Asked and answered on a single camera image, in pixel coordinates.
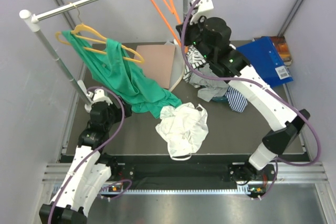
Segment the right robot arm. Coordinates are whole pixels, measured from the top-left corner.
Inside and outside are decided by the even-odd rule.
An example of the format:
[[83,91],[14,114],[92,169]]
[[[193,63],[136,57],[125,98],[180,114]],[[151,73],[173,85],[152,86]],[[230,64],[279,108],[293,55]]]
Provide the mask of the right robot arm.
[[257,149],[244,165],[233,170],[233,181],[245,184],[264,174],[264,168],[282,155],[308,123],[307,110],[297,110],[284,101],[260,77],[250,61],[230,44],[231,30],[218,17],[202,16],[193,24],[189,18],[176,26],[181,47],[191,46],[209,65],[213,75],[193,68],[187,55],[183,59],[187,68],[196,76],[225,83],[237,90],[265,118],[271,130],[262,138]]

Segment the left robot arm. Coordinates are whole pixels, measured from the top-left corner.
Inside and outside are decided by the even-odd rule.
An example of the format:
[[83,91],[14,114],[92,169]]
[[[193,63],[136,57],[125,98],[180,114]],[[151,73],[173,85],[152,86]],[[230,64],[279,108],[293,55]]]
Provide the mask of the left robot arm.
[[90,119],[78,137],[75,156],[60,188],[39,210],[42,223],[87,223],[90,208],[107,180],[114,180],[119,168],[105,159],[103,148],[113,136],[115,124],[122,127],[131,116],[130,106],[117,97],[113,102],[99,101],[92,105]]

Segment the white tank top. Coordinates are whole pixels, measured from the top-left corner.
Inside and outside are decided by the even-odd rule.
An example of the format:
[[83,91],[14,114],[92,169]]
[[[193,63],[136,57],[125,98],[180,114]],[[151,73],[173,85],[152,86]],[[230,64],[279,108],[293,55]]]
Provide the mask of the white tank top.
[[177,108],[165,106],[160,113],[161,122],[155,129],[167,143],[167,151],[174,161],[186,161],[202,146],[209,129],[208,113],[198,104],[184,103]]

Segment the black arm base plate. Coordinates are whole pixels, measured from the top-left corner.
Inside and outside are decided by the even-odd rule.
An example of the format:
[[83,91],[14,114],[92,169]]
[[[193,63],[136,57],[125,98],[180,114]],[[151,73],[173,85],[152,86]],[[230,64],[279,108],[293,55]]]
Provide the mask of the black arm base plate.
[[214,178],[222,182],[265,182],[275,177],[275,166],[266,165],[258,171],[248,164],[247,155],[193,155],[186,161],[174,161],[167,155],[108,155],[103,159],[118,178],[134,182],[170,178]]

